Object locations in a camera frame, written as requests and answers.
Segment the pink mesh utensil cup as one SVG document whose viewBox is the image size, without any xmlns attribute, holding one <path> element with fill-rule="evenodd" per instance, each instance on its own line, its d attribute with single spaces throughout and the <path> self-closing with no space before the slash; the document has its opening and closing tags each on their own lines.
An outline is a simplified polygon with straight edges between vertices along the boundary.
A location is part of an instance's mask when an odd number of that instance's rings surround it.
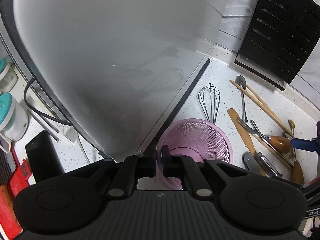
<svg viewBox="0 0 320 240">
<path fill-rule="evenodd" d="M 225 133 L 211 122 L 202 119 L 183 119 L 173 122 L 157 143 L 157 164 L 163 172 L 162 147 L 168 146 L 171 155 L 186 155 L 197 163 L 215 158 L 233 162 L 233 150 Z"/>
</svg>

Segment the grey folding tool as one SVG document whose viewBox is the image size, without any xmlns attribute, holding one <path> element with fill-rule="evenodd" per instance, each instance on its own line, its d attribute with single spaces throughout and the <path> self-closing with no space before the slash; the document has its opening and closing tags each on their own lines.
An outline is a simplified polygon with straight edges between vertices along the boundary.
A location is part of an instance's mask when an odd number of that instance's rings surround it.
<svg viewBox="0 0 320 240">
<path fill-rule="evenodd" d="M 255 158 L 253 157 L 253 155 L 251 155 L 251 153 L 246 152 L 242 155 L 242 162 L 244 163 L 244 166 L 247 170 L 262 175 L 261 171 L 260 171 L 260 166 L 259 164 L 256 162 Z"/>
</svg>

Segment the small brass spoon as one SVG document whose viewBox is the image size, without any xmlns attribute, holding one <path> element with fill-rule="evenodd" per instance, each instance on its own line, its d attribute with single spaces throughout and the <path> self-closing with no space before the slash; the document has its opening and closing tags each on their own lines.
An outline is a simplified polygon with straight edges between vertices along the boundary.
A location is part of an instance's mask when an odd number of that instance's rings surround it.
<svg viewBox="0 0 320 240">
<path fill-rule="evenodd" d="M 295 137 L 295 123 L 293 120 L 289 119 L 288 120 L 288 123 L 289 123 L 289 127 L 290 127 L 290 130 L 291 130 L 291 134 L 293 135 L 293 138 Z M 296 161 L 297 160 L 297 156 L 296 156 L 296 150 L 294 148 L 292 148 L 292 153 L 289 157 L 290 159 Z"/>
</svg>

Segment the grey knife steriliser box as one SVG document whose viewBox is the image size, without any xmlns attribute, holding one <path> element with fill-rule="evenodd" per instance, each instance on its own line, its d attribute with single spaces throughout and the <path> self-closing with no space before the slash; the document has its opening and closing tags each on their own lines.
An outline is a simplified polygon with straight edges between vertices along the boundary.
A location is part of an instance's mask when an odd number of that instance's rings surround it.
<svg viewBox="0 0 320 240">
<path fill-rule="evenodd" d="M 45 102 L 115 161 L 143 152 L 198 77 L 227 0 L 1 0 Z"/>
</svg>

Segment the steel wire whisk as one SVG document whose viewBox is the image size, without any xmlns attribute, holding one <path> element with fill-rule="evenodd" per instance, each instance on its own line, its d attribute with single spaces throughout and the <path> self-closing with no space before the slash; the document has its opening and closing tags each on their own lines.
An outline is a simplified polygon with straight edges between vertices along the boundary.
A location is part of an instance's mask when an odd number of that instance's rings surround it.
<svg viewBox="0 0 320 240">
<path fill-rule="evenodd" d="M 216 124 L 221 100 L 219 89 L 210 82 L 200 89 L 197 94 L 197 100 L 204 114 L 204 118 L 208 122 Z"/>
</svg>

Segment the wooden handled small tool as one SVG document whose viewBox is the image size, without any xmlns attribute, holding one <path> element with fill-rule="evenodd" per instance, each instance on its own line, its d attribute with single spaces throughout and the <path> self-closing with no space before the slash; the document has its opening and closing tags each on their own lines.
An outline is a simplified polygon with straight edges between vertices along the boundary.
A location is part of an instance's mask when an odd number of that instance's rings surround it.
<svg viewBox="0 0 320 240">
<path fill-rule="evenodd" d="M 304 175 L 301 165 L 297 159 L 297 155 L 294 154 L 294 164 L 291 172 L 291 181 L 299 185 L 304 185 Z"/>
</svg>

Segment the red plastic container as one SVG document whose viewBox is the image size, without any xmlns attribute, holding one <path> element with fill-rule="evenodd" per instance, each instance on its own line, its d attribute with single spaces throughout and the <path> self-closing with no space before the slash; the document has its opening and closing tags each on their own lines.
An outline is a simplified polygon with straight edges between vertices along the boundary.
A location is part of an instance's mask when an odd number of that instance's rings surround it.
<svg viewBox="0 0 320 240">
<path fill-rule="evenodd" d="M 15 170 L 4 185 L 1 185 L 1 239 L 15 239 L 23 230 L 14 214 L 13 200 L 29 186 L 28 179 L 32 172 L 26 159 L 20 163 L 14 143 L 10 153 L 15 163 Z"/>
</svg>

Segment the black slotted knife block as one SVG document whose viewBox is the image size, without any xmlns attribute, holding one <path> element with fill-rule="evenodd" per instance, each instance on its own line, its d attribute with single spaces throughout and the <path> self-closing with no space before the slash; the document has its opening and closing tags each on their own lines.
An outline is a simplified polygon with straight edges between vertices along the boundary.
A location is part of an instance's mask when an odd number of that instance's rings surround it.
<svg viewBox="0 0 320 240">
<path fill-rule="evenodd" d="M 319 41 L 313 0 L 257 0 L 235 63 L 285 90 Z"/>
</svg>

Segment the teal lidded glass jar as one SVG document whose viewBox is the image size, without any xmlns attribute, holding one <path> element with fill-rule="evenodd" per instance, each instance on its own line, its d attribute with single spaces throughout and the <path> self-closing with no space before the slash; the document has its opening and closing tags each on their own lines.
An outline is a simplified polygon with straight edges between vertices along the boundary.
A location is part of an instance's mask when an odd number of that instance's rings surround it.
<svg viewBox="0 0 320 240">
<path fill-rule="evenodd" d="M 29 124 L 27 111 L 10 93 L 1 94 L 1 134 L 11 141 L 19 141 Z"/>
</svg>

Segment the steel fork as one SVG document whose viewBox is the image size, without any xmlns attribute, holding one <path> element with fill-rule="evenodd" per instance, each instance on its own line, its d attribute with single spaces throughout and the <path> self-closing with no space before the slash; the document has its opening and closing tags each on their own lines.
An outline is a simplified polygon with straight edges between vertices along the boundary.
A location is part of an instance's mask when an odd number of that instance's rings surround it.
<svg viewBox="0 0 320 240">
<path fill-rule="evenodd" d="M 255 129 L 251 128 L 250 126 L 248 126 L 245 122 L 243 122 L 242 119 L 240 119 L 239 117 L 237 117 L 237 122 L 250 134 L 255 134 L 255 135 L 259 135 L 261 137 L 265 137 L 265 138 L 269 138 L 268 135 L 264 135 L 258 131 L 256 131 Z"/>
</svg>

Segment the wooden spatula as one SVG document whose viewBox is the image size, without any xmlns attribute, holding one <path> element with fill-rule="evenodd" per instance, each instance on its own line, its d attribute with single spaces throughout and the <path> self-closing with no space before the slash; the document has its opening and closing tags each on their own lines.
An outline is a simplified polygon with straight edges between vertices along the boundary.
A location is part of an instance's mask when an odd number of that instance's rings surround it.
<svg viewBox="0 0 320 240">
<path fill-rule="evenodd" d="M 245 146 L 248 149 L 248 152 L 251 153 L 251 155 L 253 155 L 253 157 L 255 158 L 255 156 L 257 155 L 257 152 L 254 148 L 251 136 L 249 135 L 249 133 L 237 122 L 237 117 L 239 117 L 238 113 L 235 111 L 235 109 L 233 108 L 229 108 L 227 110 L 228 115 L 230 116 L 234 126 L 236 127 L 236 130 L 238 131 L 243 143 L 245 144 Z M 263 170 L 263 168 L 260 166 L 260 171 L 262 173 L 263 176 L 267 176 L 266 172 Z"/>
</svg>

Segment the wooden handled small knife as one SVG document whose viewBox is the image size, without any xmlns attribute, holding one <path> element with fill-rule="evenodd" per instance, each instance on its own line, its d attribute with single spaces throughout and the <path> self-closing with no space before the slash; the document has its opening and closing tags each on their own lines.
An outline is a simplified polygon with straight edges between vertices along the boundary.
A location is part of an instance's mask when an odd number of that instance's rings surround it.
<svg viewBox="0 0 320 240">
<path fill-rule="evenodd" d="M 253 129 L 256 131 L 257 136 L 265 143 L 268 144 L 271 148 L 273 148 L 275 151 L 281 153 L 281 154 L 287 154 L 291 150 L 290 140 L 277 136 L 277 135 L 264 135 L 260 133 L 259 128 L 257 127 L 256 123 L 251 120 L 251 125 L 253 126 Z"/>
</svg>

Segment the steel spoon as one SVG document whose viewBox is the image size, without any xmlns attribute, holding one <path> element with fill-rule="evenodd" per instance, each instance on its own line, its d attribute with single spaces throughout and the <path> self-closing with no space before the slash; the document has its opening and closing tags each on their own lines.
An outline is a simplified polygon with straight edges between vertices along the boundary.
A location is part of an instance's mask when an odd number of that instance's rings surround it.
<svg viewBox="0 0 320 240">
<path fill-rule="evenodd" d="M 236 77 L 235 82 L 242 88 L 246 89 L 246 80 L 242 75 Z M 247 114 L 246 114 L 246 106 L 245 106 L 245 98 L 244 93 L 241 92 L 241 100 L 242 100 L 242 120 L 245 123 L 248 123 Z"/>
</svg>

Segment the grey vegetable peeler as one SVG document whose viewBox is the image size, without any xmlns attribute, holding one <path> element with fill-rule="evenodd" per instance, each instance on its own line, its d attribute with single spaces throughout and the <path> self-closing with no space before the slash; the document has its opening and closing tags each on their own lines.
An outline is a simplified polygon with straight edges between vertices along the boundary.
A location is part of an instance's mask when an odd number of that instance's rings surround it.
<svg viewBox="0 0 320 240">
<path fill-rule="evenodd" d="M 259 152 L 255 156 L 255 160 L 257 163 L 263 168 L 266 174 L 270 178 L 282 178 L 282 174 L 278 172 L 278 170 L 273 166 L 273 164 L 264 156 L 261 152 Z"/>
</svg>

